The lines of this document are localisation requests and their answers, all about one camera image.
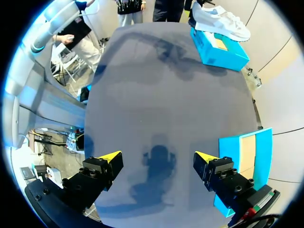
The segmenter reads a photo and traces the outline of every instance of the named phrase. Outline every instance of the white pants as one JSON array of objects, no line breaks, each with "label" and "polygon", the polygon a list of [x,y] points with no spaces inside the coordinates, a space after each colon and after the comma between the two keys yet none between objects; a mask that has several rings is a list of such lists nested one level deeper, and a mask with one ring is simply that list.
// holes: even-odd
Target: white pants
[{"label": "white pants", "polygon": [[124,27],[127,25],[132,25],[132,20],[134,24],[143,22],[143,12],[139,11],[137,13],[129,13],[129,14],[118,14],[119,27]]},{"label": "white pants", "polygon": [[99,48],[98,40],[91,31],[72,50],[95,72],[101,57]]}]

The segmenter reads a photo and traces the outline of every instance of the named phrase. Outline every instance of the black pants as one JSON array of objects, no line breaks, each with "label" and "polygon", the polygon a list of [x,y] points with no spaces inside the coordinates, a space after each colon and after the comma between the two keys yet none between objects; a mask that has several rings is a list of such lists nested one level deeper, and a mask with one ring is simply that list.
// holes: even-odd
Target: black pants
[{"label": "black pants", "polygon": [[184,0],[156,0],[153,22],[179,22],[184,8]]}]

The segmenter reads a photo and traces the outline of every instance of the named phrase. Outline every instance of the hand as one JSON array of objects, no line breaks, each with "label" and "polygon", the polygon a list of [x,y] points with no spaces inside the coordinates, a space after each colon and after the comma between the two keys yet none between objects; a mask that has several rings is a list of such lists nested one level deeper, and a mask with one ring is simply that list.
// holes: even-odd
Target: hand
[{"label": "hand", "polygon": [[74,37],[74,35],[71,34],[67,34],[64,36],[57,36],[57,40],[60,41],[61,43],[63,43],[64,45],[70,44],[73,42],[72,39],[67,39],[69,37]]},{"label": "hand", "polygon": [[146,3],[143,3],[141,6],[141,11],[144,11],[146,9]]}]

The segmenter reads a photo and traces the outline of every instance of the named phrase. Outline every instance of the box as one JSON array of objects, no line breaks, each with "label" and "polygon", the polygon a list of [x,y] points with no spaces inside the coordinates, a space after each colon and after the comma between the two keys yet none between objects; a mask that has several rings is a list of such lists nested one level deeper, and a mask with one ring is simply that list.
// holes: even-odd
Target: box
[{"label": "box", "polygon": [[227,50],[213,47],[202,31],[191,28],[191,36],[203,64],[240,71],[250,60],[238,42],[221,34],[214,33],[214,37],[221,40]]},{"label": "box", "polygon": [[[235,135],[218,140],[219,157],[230,157],[233,168],[246,178],[255,180],[254,189],[259,190],[268,182],[272,160],[272,128]],[[214,206],[225,216],[234,213],[215,195]]]}]

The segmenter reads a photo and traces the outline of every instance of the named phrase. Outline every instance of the black shirt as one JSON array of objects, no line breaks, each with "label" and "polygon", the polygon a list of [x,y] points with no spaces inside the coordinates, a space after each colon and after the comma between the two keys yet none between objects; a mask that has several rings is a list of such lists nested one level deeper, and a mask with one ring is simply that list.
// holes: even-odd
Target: black shirt
[{"label": "black shirt", "polygon": [[118,14],[137,13],[141,11],[142,0],[116,0]]},{"label": "black shirt", "polygon": [[[80,12],[86,9],[86,2],[75,2]],[[87,26],[83,17],[77,17],[71,24],[69,24],[62,32],[58,33],[58,35],[74,35],[73,42],[67,44],[66,47],[68,49],[72,49],[75,47],[87,34],[89,34],[92,30]]]}]

